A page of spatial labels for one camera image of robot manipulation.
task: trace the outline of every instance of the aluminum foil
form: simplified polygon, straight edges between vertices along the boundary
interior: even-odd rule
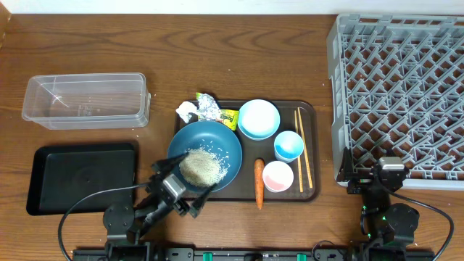
[[[220,120],[220,109],[215,99],[209,94],[196,94],[199,108],[196,111],[198,121]]]

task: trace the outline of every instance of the plastic container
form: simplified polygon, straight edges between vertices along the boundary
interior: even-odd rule
[[[293,170],[285,162],[270,162],[262,171],[262,180],[268,191],[282,192],[293,183]]]
[[[248,101],[239,111],[238,126],[246,137],[262,141],[271,137],[281,124],[281,116],[274,104],[255,99]]]
[[[277,160],[290,163],[299,157],[305,144],[302,137],[294,131],[283,131],[274,140],[274,154]]]
[[[150,98],[141,73],[34,76],[22,118],[50,130],[144,127]]]
[[[404,188],[464,190],[463,43],[462,17],[336,18],[327,37],[335,178],[345,147],[355,172],[393,149],[410,169]]]

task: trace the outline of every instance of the wire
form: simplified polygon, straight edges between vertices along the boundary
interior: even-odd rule
[[[63,225],[65,224],[65,220],[66,220],[67,216],[72,212],[73,209],[75,209],[84,200],[89,199],[89,198],[91,198],[93,196],[96,196],[96,195],[105,194],[105,193],[109,193],[109,192],[115,192],[115,191],[122,191],[122,190],[126,190],[126,189],[137,189],[137,188],[141,188],[141,187],[144,187],[144,186],[147,186],[147,185],[148,185],[148,183],[143,183],[143,184],[138,184],[138,185],[129,186],[129,187],[111,188],[111,189],[107,189],[107,190],[104,190],[104,191],[98,191],[98,192],[90,194],[90,195],[86,196],[85,198],[79,200],[68,211],[66,211],[66,213],[63,215],[63,217],[61,218],[61,221],[59,222],[59,225],[58,225],[58,244],[59,244],[59,248],[61,249],[61,252],[65,256],[66,260],[67,261],[73,261],[71,259],[71,257],[66,253],[65,245],[63,244],[63,238],[62,238],[62,229],[63,229]]]
[[[406,196],[402,196],[402,195],[399,195],[399,194],[396,194],[394,193],[393,191],[390,191],[389,189],[387,189],[383,184],[382,182],[380,182],[379,178],[376,177],[378,183],[380,184],[381,188],[388,194],[392,195],[392,196],[395,196],[397,197],[398,199],[402,199],[402,200],[405,200],[407,202],[411,202],[411,203],[414,203],[414,204],[418,204],[419,206],[422,206],[422,207],[425,207],[426,209],[429,209],[429,210],[433,210],[434,212],[437,212],[439,213],[440,215],[444,216],[446,219],[448,219],[449,221],[449,233],[448,233],[448,237],[447,239],[444,241],[442,247],[440,248],[440,250],[436,253],[436,255],[434,256],[434,258],[432,259],[432,261],[435,261],[437,260],[440,255],[443,254],[444,252],[444,249],[447,248],[448,244],[450,243],[451,241],[451,238],[452,238],[452,234],[454,233],[455,231],[455,224],[452,222],[452,218],[445,212],[437,209],[436,207],[432,207],[431,205],[428,205],[428,204],[425,204],[425,203],[422,203],[422,202],[419,202],[417,200],[414,200],[414,199],[410,199]]]
[[[314,257],[314,249],[316,249],[316,247],[317,247],[317,246],[320,246],[322,243],[330,243],[330,244],[332,244],[333,246],[336,247],[336,245],[335,245],[332,241],[329,241],[329,240],[321,240],[321,241],[319,241],[319,242],[311,249],[311,257],[314,258],[314,260],[317,260],[317,259]],[[341,256],[343,257],[343,259],[344,259],[345,254],[343,254],[343,253],[340,251],[340,249],[337,249],[336,251],[338,251],[338,252],[341,254]]]

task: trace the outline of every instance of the wooden table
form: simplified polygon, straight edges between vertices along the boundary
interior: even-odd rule
[[[361,240],[360,196],[346,195],[332,173],[331,84],[326,36],[335,16],[18,15],[0,50],[0,259],[63,260],[57,242],[61,215],[25,211],[34,152],[51,144],[138,141],[138,182],[166,157],[175,108],[196,91],[221,99],[303,99],[318,115],[322,191],[311,204],[211,203],[193,220],[172,213],[150,234],[197,247],[309,248],[321,239],[347,245]],[[47,130],[21,118],[29,78],[67,73],[145,74],[152,93],[145,128]],[[463,193],[402,191],[448,212],[455,236],[442,260],[464,249]],[[448,222],[420,212],[412,248],[442,245]],[[102,247],[102,214],[71,215],[64,228],[68,251]]]

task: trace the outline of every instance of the black tray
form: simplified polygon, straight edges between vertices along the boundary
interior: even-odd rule
[[[132,144],[45,146],[34,155],[29,215],[64,214],[79,199],[105,189],[132,186],[136,152]],[[130,190],[87,199],[74,212],[105,211],[111,204],[133,203]]]
[[[217,101],[221,109],[239,110],[247,101]],[[305,156],[302,154],[302,180],[303,192],[299,192],[298,162],[294,160],[289,165],[294,173],[294,182],[291,187],[283,192],[273,193],[266,188],[264,193],[265,202],[311,202],[320,192],[320,168],[318,156],[318,134],[316,128],[316,113],[310,104],[304,101],[272,101],[281,115],[281,125],[277,132],[264,141],[252,141],[247,138],[237,127],[235,134],[239,137],[243,149],[243,162],[236,178],[222,190],[212,193],[210,201],[223,202],[255,202],[254,197],[254,161],[262,158],[265,164],[276,160],[274,156],[274,139],[282,131],[295,131],[294,111],[300,107],[306,139],[307,154],[310,158],[312,188],[309,187],[307,171],[305,167]],[[176,132],[186,124],[177,117]],[[187,192],[185,198],[192,200],[196,194]]]

